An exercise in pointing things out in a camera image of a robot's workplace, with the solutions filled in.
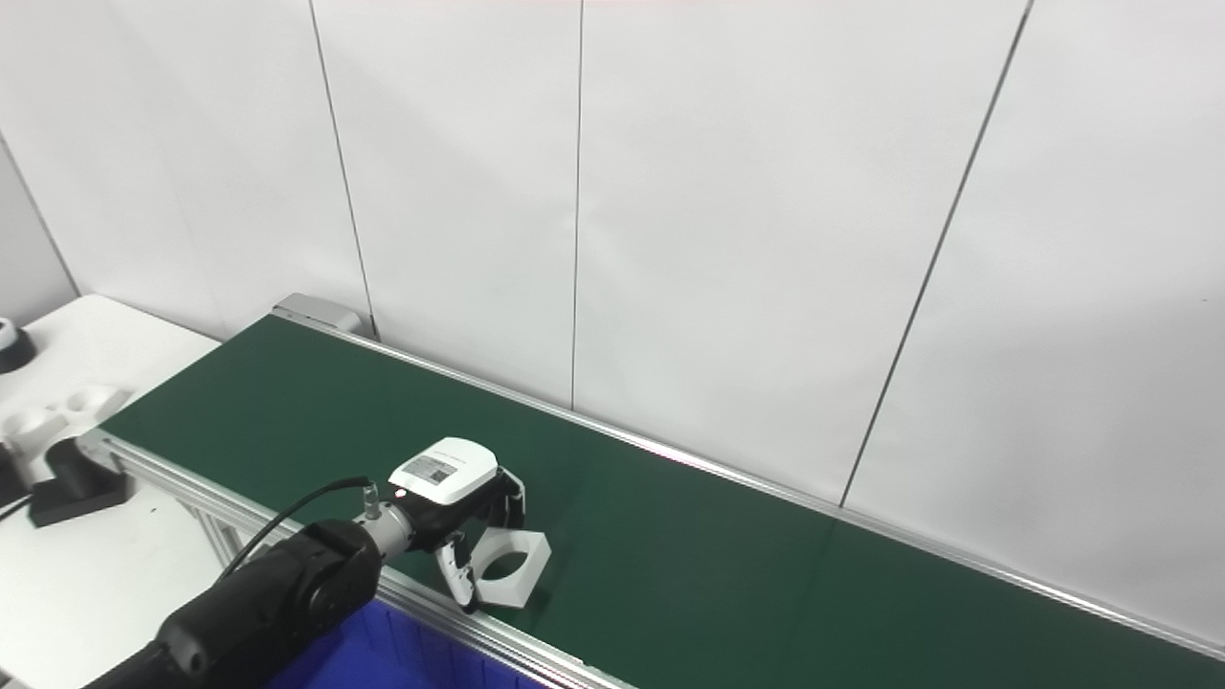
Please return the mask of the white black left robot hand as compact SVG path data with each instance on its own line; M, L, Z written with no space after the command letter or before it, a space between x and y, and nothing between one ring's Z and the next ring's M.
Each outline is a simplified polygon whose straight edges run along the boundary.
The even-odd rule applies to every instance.
M404 550L432 554L461 611L478 611L477 568L463 527L468 521L524 527L524 484L491 450L463 436L443 436L407 459L387 483L390 505L407 520Z

